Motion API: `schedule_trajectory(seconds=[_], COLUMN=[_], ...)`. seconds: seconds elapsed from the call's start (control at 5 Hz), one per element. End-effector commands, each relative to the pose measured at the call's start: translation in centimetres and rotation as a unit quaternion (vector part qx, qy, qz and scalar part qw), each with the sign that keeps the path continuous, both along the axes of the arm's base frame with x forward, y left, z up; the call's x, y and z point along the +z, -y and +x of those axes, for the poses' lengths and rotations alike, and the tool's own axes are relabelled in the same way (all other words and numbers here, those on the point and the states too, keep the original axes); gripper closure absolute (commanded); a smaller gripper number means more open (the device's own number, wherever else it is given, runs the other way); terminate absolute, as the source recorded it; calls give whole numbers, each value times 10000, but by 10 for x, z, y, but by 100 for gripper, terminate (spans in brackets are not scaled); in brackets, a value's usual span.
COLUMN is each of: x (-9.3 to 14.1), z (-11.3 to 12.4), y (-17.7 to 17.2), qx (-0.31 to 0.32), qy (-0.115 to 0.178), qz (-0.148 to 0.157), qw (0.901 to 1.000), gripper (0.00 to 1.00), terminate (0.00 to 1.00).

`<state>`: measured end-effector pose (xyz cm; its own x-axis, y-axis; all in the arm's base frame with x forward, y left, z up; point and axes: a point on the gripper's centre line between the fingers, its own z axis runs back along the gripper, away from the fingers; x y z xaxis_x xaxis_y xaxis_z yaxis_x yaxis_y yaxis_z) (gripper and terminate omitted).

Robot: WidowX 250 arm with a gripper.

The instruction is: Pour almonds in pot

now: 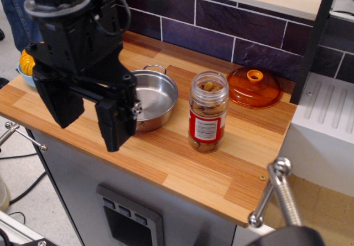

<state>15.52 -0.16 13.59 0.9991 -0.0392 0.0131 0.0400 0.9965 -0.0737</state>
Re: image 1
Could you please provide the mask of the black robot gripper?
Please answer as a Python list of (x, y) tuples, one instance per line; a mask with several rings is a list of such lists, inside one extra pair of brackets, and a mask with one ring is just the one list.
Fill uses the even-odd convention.
[(37, 92), (61, 128), (95, 102), (108, 152), (118, 151), (136, 133), (141, 102), (137, 80), (119, 62), (123, 30), (116, 0), (26, 0), (25, 10), (40, 26), (34, 58)]

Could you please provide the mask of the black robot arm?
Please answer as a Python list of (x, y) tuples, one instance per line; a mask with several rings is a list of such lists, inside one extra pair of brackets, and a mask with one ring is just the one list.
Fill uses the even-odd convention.
[(84, 112), (84, 100), (95, 103), (107, 150), (117, 151), (136, 132), (140, 101), (137, 78), (119, 62), (123, 33), (131, 13), (125, 0), (25, 0), (42, 43), (30, 43), (33, 79), (54, 120), (62, 128)]

